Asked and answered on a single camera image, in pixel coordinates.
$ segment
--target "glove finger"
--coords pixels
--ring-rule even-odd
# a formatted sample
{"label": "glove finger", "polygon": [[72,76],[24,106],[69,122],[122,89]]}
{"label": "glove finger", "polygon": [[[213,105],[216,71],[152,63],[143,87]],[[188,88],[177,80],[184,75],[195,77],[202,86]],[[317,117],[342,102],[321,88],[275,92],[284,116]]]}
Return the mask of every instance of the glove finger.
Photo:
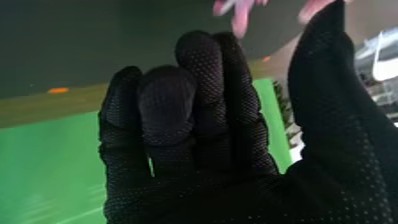
{"label": "glove finger", "polygon": [[344,3],[337,0],[316,14],[293,54],[287,85],[305,148],[303,159],[285,176],[296,182],[294,194],[300,197],[310,192],[316,200],[325,202],[326,198],[330,204],[335,201],[346,203],[342,199],[349,192],[353,202],[364,198],[367,202],[367,198],[374,198],[364,206],[378,204],[374,209],[381,212],[389,207],[383,178],[387,169],[396,165],[385,164],[392,166],[380,172],[378,161],[383,161],[374,153],[392,152],[390,146],[389,149],[383,146],[387,142],[396,142],[390,138],[396,134],[355,76],[342,9]]}
{"label": "glove finger", "polygon": [[136,67],[124,68],[111,79],[99,111],[99,155],[106,165],[108,198],[140,186],[150,178],[142,147],[136,107]]}
{"label": "glove finger", "polygon": [[195,80],[188,72],[172,66],[152,69],[140,81],[138,109],[156,177],[193,170],[193,96]]}
{"label": "glove finger", "polygon": [[243,51],[230,33],[213,36],[222,48],[227,122],[234,163],[243,170],[277,173],[277,166],[268,154],[268,129],[259,113],[259,99],[252,87],[252,77]]}
{"label": "glove finger", "polygon": [[175,60],[197,80],[195,97],[195,160],[200,168],[230,168],[229,132],[225,120],[220,46],[200,32],[182,35],[175,45]]}

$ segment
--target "green surface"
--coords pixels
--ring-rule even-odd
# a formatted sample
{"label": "green surface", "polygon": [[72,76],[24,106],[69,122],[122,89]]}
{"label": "green surface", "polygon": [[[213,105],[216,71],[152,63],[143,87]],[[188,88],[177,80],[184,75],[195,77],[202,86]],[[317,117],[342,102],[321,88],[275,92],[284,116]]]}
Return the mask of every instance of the green surface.
{"label": "green surface", "polygon": [[[269,128],[269,151],[291,159],[271,83],[255,81]],[[95,113],[0,130],[0,223],[104,223],[102,164]]]}

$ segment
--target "black glove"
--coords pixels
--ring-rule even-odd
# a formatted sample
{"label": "black glove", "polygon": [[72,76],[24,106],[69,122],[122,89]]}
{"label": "black glove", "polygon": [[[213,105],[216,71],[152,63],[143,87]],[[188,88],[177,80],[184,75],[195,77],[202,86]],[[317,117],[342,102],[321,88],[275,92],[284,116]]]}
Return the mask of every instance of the black glove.
{"label": "black glove", "polygon": [[291,61],[305,149],[284,175],[232,35],[188,33],[179,67],[115,74],[99,112],[110,224],[398,222],[396,128],[357,80],[342,8],[337,0],[314,16]]}

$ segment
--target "pink object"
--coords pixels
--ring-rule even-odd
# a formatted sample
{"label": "pink object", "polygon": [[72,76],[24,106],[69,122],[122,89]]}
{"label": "pink object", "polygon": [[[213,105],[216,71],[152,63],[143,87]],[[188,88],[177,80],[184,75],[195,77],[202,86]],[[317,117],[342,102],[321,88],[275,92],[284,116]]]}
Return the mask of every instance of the pink object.
{"label": "pink object", "polygon": [[[333,0],[307,0],[300,14],[298,21],[305,24],[328,3]],[[266,5],[268,0],[214,0],[213,13],[222,16],[234,7],[232,17],[232,33],[238,38],[243,38],[248,25],[248,14],[253,4]]]}

